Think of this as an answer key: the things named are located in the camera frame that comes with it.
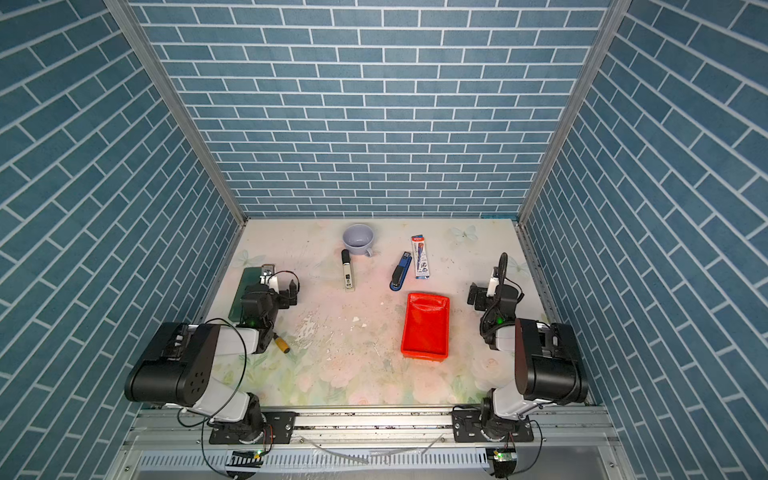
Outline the yellow handled screwdriver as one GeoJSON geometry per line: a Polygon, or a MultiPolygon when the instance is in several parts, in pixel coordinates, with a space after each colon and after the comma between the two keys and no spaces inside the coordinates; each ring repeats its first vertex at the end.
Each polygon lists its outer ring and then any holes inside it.
{"type": "Polygon", "coordinates": [[[277,333],[273,334],[273,341],[275,342],[279,350],[284,354],[288,354],[291,351],[291,348],[288,345],[288,343],[282,337],[280,337],[277,333]]]}

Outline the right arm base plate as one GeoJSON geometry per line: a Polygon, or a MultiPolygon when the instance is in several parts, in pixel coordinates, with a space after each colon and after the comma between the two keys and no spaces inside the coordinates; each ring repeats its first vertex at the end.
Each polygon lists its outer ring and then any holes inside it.
{"type": "Polygon", "coordinates": [[[534,434],[528,422],[501,419],[482,411],[478,406],[455,406],[450,415],[456,443],[526,443],[534,440],[534,434]]]}

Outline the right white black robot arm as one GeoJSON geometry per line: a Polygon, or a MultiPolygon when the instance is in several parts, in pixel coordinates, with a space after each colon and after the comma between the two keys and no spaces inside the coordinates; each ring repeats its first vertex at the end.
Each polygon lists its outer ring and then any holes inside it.
{"type": "Polygon", "coordinates": [[[467,303],[480,311],[479,334],[486,345],[514,354],[514,381],[492,388],[480,406],[480,432],[490,441],[524,440],[531,412],[582,403],[589,390],[574,330],[563,323],[524,319],[516,308],[524,294],[514,285],[471,284],[467,303]]]}

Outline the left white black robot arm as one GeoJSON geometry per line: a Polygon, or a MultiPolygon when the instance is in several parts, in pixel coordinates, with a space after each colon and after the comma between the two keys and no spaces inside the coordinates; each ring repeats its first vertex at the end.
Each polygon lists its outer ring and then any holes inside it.
{"type": "Polygon", "coordinates": [[[296,415],[265,413],[258,396],[241,389],[254,355],[266,352],[274,341],[285,353],[287,343],[275,332],[278,312],[297,304],[300,281],[279,290],[268,276],[248,285],[240,296],[239,323],[217,318],[200,325],[165,322],[133,367],[124,387],[127,400],[137,403],[175,404],[199,415],[210,428],[212,445],[261,443],[266,449],[288,444],[296,415]],[[212,377],[219,357],[243,356],[237,385],[230,387],[212,377]]]}

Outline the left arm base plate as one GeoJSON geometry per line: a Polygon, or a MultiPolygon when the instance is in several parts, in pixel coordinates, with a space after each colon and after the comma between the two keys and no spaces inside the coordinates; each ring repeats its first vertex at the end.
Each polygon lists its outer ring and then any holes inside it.
{"type": "Polygon", "coordinates": [[[238,422],[214,421],[210,424],[211,445],[289,444],[297,413],[293,411],[261,412],[259,418],[247,415],[238,422]]]}

